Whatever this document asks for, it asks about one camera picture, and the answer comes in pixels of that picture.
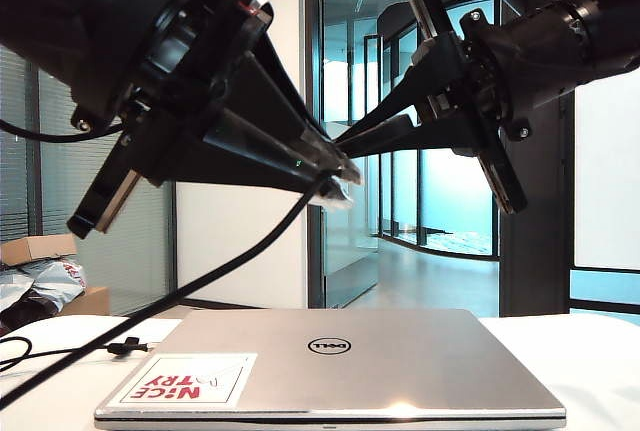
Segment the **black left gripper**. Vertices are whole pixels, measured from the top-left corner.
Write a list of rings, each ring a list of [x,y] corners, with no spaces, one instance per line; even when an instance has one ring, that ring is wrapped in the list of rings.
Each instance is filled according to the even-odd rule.
[[[67,61],[73,124],[123,125],[69,219],[76,236],[105,231],[140,178],[303,193],[329,173],[319,199],[347,197],[335,175],[361,182],[306,109],[254,0],[83,0],[75,16],[85,41]]]

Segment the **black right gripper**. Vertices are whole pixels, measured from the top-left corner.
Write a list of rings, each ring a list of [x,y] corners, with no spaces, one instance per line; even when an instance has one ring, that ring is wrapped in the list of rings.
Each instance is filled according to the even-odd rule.
[[[334,140],[348,157],[449,148],[480,163],[499,208],[515,214],[527,200],[500,139],[507,96],[496,66],[453,29],[441,0],[409,0],[424,41],[390,93]],[[408,115],[418,105],[423,124]]]

